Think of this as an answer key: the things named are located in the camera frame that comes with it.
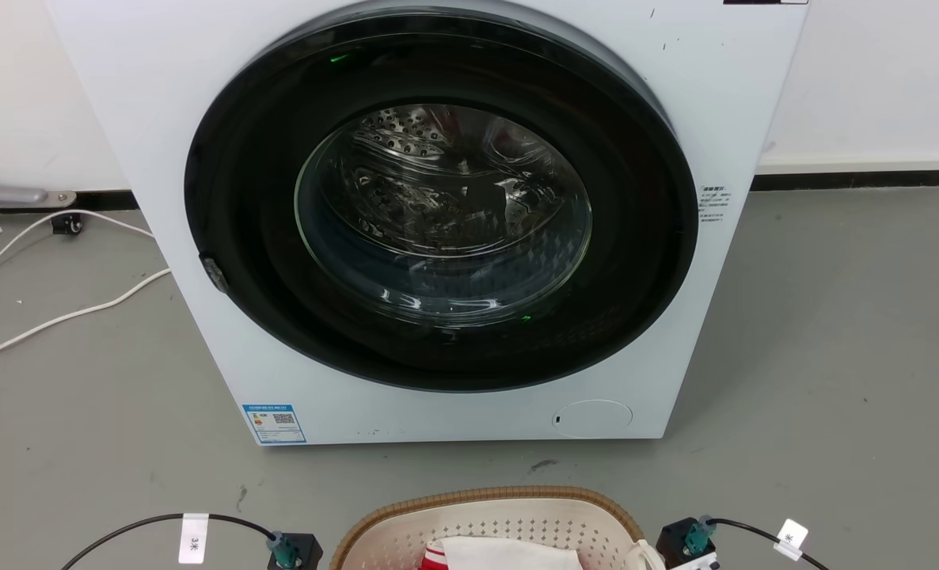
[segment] blue and white sticker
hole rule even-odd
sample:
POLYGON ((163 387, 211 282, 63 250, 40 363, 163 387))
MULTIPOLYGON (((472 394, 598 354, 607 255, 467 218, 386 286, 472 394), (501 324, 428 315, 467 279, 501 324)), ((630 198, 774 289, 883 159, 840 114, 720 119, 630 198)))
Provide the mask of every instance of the blue and white sticker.
POLYGON ((281 443, 307 443, 300 431, 293 405, 244 405, 259 443, 276 445, 281 443))

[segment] beige plastic basket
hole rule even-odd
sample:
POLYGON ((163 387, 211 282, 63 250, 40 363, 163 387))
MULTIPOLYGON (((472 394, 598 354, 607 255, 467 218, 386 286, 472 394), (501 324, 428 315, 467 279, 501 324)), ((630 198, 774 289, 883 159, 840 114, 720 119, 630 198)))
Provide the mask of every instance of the beige plastic basket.
POLYGON ((435 538, 517 538, 577 549, 584 570, 663 570, 618 503, 578 487, 495 487, 396 503, 350 529, 329 570, 412 570, 435 538))

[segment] gray floor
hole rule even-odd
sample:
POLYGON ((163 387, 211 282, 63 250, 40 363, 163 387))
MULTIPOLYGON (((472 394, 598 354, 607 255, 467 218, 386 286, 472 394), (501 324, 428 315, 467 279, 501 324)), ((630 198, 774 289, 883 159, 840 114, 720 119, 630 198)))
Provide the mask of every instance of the gray floor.
MULTIPOLYGON (((0 248, 31 219, 0 219, 0 248)), ((0 264, 0 340, 162 267, 103 222, 43 228, 0 264)), ((387 503, 516 484, 606 493, 652 538, 706 512, 793 517, 834 570, 939 567, 939 188, 752 196, 660 441, 264 450, 169 278, 0 354, 0 568, 56 568, 181 510, 310 531, 331 553, 387 503)), ((79 567, 175 568, 176 542, 176 523, 143 528, 79 567)), ((724 568, 794 567, 754 535, 716 542, 724 568)), ((256 534, 211 528, 207 567, 265 558, 256 534)))

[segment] washing machine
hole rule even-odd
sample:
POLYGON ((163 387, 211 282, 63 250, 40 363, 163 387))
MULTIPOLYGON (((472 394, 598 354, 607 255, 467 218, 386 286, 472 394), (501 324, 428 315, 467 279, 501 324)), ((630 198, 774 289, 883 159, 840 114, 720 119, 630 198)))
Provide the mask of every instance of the washing machine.
POLYGON ((808 10, 48 5, 263 445, 661 437, 808 10))

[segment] white cable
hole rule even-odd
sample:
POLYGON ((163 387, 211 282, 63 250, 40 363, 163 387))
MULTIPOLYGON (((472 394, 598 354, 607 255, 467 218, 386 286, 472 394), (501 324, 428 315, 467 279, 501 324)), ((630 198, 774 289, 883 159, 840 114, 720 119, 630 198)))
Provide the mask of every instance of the white cable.
MULTIPOLYGON (((51 214, 51 215, 49 215, 49 216, 47 216, 47 217, 43 217, 43 218, 41 218, 40 220, 36 220, 36 222, 34 222, 30 227, 25 228, 25 230, 21 231, 20 234, 18 234, 16 237, 14 237, 13 240, 10 241, 8 245, 4 246, 4 248, 3 248, 2 250, 0 250, 0 257, 2 257, 3 253, 5 253, 7 249, 11 248, 11 246, 13 246, 14 243, 16 243, 17 241, 20 241, 20 238, 22 238, 22 237, 24 237, 24 235, 28 234, 29 231, 32 230, 32 228, 37 227, 38 225, 40 225, 40 224, 42 224, 42 223, 44 223, 44 222, 50 220, 51 218, 58 217, 58 216, 61 216, 61 215, 64 215, 64 214, 86 214, 87 216, 93 216, 93 217, 101 218, 101 219, 107 220, 108 222, 112 222, 112 223, 118 224, 118 225, 120 225, 120 226, 122 226, 122 227, 126 227, 126 228, 128 228, 129 230, 137 231, 137 232, 139 232, 140 234, 148 235, 148 237, 150 237, 150 238, 153 238, 153 237, 154 237, 153 234, 150 234, 150 232, 148 232, 148 231, 146 231, 146 230, 143 230, 143 228, 135 227, 134 225, 126 224, 125 222, 120 222, 120 221, 118 221, 118 220, 115 220, 114 218, 110 218, 110 217, 108 217, 108 216, 104 216, 103 214, 98 214, 97 212, 90 212, 89 210, 63 210, 63 211, 60 211, 60 212, 54 212, 53 214, 51 214)), ((98 310, 104 310, 105 308, 111 308, 112 306, 115 306, 116 304, 118 304, 118 303, 120 303, 120 302, 124 302, 125 299, 127 299, 128 297, 131 297, 132 295, 135 295, 135 293, 139 292, 139 290, 140 290, 140 289, 143 289, 146 285, 148 285, 148 284, 150 284, 150 283, 152 283, 152 282, 158 280, 159 278, 161 278, 161 277, 163 277, 164 275, 169 274, 169 273, 170 273, 169 268, 168 268, 168 269, 165 269, 165 270, 163 270, 163 271, 156 272, 156 273, 150 275, 150 277, 147 277, 144 281, 142 281, 141 283, 139 283, 139 284, 136 285, 135 287, 129 289, 129 292, 125 293, 125 295, 121 295, 120 297, 118 297, 118 299, 112 300, 112 302, 106 302, 106 303, 104 303, 104 304, 99 304, 99 306, 92 306, 92 307, 89 307, 89 308, 83 308, 83 310, 75 311, 75 313, 64 314, 64 315, 61 315, 61 317, 53 318, 53 320, 50 320, 50 321, 45 322, 45 324, 40 325, 40 327, 35 327, 34 329, 29 329, 27 332, 23 332, 20 336, 16 336, 16 338, 14 338, 14 339, 6 340, 6 342, 1 343, 1 344, 0 344, 0 351, 1 351, 1 350, 4 350, 4 349, 6 349, 6 348, 8 348, 8 347, 10 347, 10 346, 13 346, 15 343, 20 342, 20 340, 25 340, 25 339, 28 339, 30 336, 36 335, 36 333, 39 333, 39 332, 43 331, 43 329, 46 329, 46 328, 49 328, 49 327, 53 327, 53 325, 57 325, 58 322, 68 321, 69 318, 82 317, 83 314, 96 313, 96 311, 98 311, 98 310)))

